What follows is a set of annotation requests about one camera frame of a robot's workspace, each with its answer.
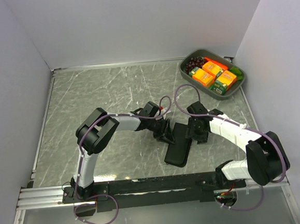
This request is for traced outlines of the black zippered tool case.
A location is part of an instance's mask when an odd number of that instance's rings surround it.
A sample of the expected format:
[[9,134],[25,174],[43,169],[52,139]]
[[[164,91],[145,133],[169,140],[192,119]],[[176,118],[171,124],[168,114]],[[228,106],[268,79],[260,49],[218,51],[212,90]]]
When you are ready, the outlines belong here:
[[175,123],[173,128],[174,144],[169,144],[164,162],[176,167],[185,167],[192,144],[192,139],[186,137],[188,126]]

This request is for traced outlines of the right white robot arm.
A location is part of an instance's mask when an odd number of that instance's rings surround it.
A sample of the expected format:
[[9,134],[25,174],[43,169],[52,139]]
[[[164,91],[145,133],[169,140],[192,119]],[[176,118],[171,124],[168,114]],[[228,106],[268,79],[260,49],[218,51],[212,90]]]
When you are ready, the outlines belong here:
[[290,162],[274,132],[261,133],[240,124],[218,109],[208,111],[197,101],[187,107],[187,135],[204,143],[213,133],[227,139],[246,154],[244,160],[228,160],[216,168],[216,182],[228,188],[234,180],[253,180],[261,186],[274,181],[290,169]]

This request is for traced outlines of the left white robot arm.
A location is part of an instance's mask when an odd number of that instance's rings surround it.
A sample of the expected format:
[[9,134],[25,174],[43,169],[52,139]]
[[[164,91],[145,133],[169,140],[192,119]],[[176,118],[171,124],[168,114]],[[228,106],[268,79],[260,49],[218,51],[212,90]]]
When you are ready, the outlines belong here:
[[75,175],[70,181],[74,195],[80,201],[92,197],[94,169],[97,158],[118,131],[150,130],[157,141],[174,144],[175,138],[170,128],[170,121],[164,118],[169,109],[162,112],[162,107],[149,101],[144,107],[129,113],[108,113],[103,108],[96,108],[76,130],[79,159]]

